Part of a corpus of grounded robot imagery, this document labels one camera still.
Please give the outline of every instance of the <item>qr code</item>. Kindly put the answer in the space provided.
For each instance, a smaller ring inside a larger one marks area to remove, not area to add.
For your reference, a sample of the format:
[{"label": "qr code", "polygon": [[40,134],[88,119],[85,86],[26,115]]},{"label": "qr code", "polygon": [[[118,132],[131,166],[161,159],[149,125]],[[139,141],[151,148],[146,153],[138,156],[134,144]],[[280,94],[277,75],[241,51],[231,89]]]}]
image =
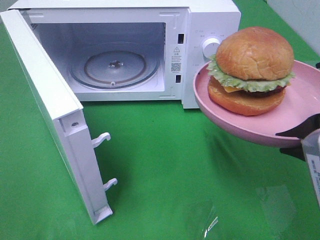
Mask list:
[{"label": "qr code", "polygon": [[180,71],[181,71],[180,62],[171,63],[171,72],[180,72]]}]

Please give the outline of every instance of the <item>control knob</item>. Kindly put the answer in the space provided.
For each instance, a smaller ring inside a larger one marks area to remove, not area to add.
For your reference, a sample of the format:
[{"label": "control knob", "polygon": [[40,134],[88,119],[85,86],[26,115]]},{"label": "control knob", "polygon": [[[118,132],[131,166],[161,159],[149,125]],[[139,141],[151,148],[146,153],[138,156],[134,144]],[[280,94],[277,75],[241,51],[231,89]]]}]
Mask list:
[{"label": "control knob", "polygon": [[219,45],[220,45],[220,41],[216,38],[212,37],[212,38],[205,40],[204,43],[202,44],[203,55],[206,58],[209,58],[210,56],[212,56],[213,54],[216,53]]}]

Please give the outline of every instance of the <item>lettuce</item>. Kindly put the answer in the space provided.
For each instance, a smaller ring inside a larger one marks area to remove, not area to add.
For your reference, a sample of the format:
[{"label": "lettuce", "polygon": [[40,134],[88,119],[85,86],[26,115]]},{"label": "lettuce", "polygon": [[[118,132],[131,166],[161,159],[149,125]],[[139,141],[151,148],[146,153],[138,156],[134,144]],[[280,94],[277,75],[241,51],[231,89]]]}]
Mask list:
[{"label": "lettuce", "polygon": [[290,83],[290,79],[295,77],[293,72],[289,73],[284,78],[280,78],[274,81],[267,80],[242,80],[240,78],[230,76],[219,68],[216,62],[216,55],[210,57],[211,62],[206,68],[209,70],[208,74],[214,76],[215,79],[224,87],[233,87],[237,89],[243,89],[247,92],[267,92],[276,89],[277,86],[284,87]]}]

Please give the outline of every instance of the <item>pink plate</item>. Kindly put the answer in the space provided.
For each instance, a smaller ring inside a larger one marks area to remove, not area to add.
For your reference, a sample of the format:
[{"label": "pink plate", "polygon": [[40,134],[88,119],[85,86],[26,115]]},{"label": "pink plate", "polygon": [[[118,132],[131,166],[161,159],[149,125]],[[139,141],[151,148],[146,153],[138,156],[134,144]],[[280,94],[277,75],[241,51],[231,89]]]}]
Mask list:
[{"label": "pink plate", "polygon": [[211,101],[207,86],[210,80],[208,64],[193,81],[195,99],[201,111],[216,125],[241,139],[277,148],[300,144],[296,137],[276,136],[292,129],[308,117],[320,113],[320,71],[300,61],[294,61],[295,78],[286,88],[282,103],[274,110],[258,116],[243,116],[226,110]]}]

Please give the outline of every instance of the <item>warning label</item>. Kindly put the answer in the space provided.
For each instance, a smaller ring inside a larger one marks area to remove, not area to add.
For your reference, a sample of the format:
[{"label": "warning label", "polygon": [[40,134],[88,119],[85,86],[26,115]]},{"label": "warning label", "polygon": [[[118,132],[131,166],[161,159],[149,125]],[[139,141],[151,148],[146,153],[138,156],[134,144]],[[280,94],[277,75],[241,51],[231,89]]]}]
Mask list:
[{"label": "warning label", "polygon": [[170,56],[171,72],[178,74],[182,71],[183,51],[180,46],[173,45]]}]

